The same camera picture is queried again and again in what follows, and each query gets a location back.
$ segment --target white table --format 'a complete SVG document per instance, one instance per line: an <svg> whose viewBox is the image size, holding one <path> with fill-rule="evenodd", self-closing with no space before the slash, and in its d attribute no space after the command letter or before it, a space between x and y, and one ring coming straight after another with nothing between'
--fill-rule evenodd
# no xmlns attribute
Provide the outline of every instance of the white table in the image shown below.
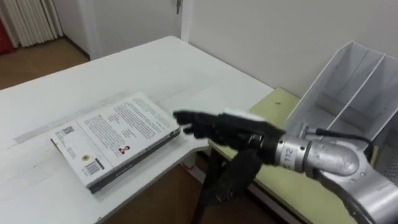
<svg viewBox="0 0 398 224"><path fill-rule="evenodd" d="M0 223L98 223L206 146L180 136L92 195L51 144L46 131L53 124L46 125L125 90L143 91L169 113L219 113L247 110L272 88L166 37L1 90Z"/></svg>

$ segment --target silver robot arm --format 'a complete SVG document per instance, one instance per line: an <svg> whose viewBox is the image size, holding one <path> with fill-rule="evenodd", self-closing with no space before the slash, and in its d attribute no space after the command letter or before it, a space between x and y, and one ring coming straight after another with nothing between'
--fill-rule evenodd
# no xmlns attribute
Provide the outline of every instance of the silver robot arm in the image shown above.
<svg viewBox="0 0 398 224"><path fill-rule="evenodd" d="M275 163L319 181L358 223L398 223L398 187L376 172L351 143L284 135Z"/></svg>
<svg viewBox="0 0 398 224"><path fill-rule="evenodd" d="M229 169L207 191L204 203L228 201L245 189L261 165L282 166L319 181L336 194L360 224L398 223L398 187L369 164L371 154L341 138L371 142L361 136L304 127L299 137L289 136L270 123L242 113L212 115L175 111L186 134L208 138L238 152ZM308 140L307 134L338 138Z"/></svg>

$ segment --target book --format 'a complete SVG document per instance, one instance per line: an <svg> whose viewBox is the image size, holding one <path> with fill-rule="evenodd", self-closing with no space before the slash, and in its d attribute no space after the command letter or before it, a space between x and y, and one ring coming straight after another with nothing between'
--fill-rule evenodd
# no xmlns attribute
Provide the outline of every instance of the book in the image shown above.
<svg viewBox="0 0 398 224"><path fill-rule="evenodd" d="M174 119L136 93L49 132L51 141L95 193L180 134Z"/></svg>

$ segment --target wooden floor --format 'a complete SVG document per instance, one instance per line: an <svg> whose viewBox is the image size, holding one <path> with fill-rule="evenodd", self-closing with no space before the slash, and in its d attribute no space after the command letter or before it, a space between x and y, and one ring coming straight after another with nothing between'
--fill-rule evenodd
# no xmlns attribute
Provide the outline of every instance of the wooden floor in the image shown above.
<svg viewBox="0 0 398 224"><path fill-rule="evenodd" d="M87 58L63 39L20 49L16 53L0 56L0 89L87 61ZM105 224L190 223L200 187L201 184L181 166L174 167L109 217ZM219 207L208 208L202 223L274 222L250 200L242 197Z"/></svg>

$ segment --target door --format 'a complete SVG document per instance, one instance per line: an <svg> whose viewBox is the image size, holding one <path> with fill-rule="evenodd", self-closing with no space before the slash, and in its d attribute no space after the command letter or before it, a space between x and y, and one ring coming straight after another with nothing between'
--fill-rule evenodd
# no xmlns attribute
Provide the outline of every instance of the door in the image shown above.
<svg viewBox="0 0 398 224"><path fill-rule="evenodd" d="M100 56L113 54L169 35L181 35L177 0L90 1Z"/></svg>

